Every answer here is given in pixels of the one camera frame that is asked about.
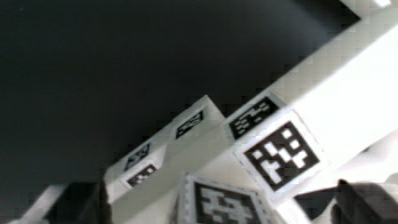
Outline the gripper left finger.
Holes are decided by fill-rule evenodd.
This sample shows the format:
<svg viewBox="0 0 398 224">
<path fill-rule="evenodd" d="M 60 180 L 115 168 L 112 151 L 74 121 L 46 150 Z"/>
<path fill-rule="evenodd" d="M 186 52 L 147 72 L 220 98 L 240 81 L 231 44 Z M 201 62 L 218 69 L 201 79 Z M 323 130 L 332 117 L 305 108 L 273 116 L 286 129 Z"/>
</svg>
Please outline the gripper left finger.
<svg viewBox="0 0 398 224">
<path fill-rule="evenodd" d="M 10 224 L 114 224 L 103 182 L 50 185 Z"/>
</svg>

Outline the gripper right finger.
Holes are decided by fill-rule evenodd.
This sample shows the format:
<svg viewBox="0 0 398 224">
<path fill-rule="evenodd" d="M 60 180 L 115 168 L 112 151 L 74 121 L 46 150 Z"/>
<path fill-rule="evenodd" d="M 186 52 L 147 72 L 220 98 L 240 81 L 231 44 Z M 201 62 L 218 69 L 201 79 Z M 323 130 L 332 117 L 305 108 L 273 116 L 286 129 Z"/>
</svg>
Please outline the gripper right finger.
<svg viewBox="0 0 398 224">
<path fill-rule="evenodd" d="M 337 182 L 332 224 L 398 224 L 398 201 L 375 183 Z"/>
</svg>

